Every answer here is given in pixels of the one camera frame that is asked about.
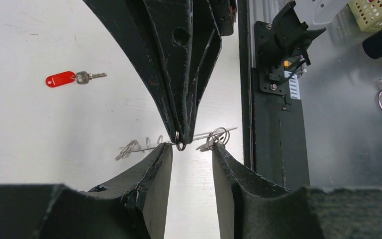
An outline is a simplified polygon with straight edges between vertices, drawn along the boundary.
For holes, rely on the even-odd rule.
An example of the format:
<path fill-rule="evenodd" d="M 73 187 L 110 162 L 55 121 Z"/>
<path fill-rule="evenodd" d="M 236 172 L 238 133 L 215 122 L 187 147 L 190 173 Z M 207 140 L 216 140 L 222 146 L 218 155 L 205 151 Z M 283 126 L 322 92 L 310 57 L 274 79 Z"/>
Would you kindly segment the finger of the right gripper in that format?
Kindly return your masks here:
<path fill-rule="evenodd" d="M 162 85 L 179 141 L 193 141 L 198 104 L 221 49 L 209 0 L 146 0 Z"/>
<path fill-rule="evenodd" d="M 142 0 L 86 0 L 84 3 L 121 47 L 152 96 L 167 134 L 175 142 L 173 114 L 162 85 L 156 46 L 150 39 L 149 15 Z"/>

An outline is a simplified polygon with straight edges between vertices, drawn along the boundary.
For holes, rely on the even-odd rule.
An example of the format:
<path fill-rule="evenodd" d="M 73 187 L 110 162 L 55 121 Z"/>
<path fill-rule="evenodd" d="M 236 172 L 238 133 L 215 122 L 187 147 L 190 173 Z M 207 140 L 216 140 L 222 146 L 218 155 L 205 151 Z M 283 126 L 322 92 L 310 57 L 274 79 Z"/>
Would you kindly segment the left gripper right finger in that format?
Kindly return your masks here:
<path fill-rule="evenodd" d="M 289 190 L 212 147 L 223 239 L 382 239 L 382 187 Z"/>

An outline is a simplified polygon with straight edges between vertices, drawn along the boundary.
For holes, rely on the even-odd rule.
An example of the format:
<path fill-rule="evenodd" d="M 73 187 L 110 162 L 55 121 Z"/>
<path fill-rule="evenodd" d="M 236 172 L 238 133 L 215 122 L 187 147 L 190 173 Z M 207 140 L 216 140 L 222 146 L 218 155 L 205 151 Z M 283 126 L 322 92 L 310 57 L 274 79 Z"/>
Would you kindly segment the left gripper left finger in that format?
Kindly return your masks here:
<path fill-rule="evenodd" d="M 0 184 L 0 239 L 162 239 L 173 162 L 162 143 L 89 191 Z"/>

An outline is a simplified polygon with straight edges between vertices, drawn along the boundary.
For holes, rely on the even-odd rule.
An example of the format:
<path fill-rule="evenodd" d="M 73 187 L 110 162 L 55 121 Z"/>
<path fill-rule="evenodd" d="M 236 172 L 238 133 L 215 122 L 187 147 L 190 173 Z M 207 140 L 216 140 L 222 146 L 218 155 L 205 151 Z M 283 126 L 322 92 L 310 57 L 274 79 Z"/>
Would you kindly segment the key with red tag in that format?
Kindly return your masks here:
<path fill-rule="evenodd" d="M 92 79 L 106 77 L 107 73 L 90 74 L 86 71 L 74 73 L 72 71 L 65 71 L 62 73 L 48 76 L 45 79 L 45 84 L 50 88 L 55 88 L 76 82 L 79 85 L 88 84 Z"/>

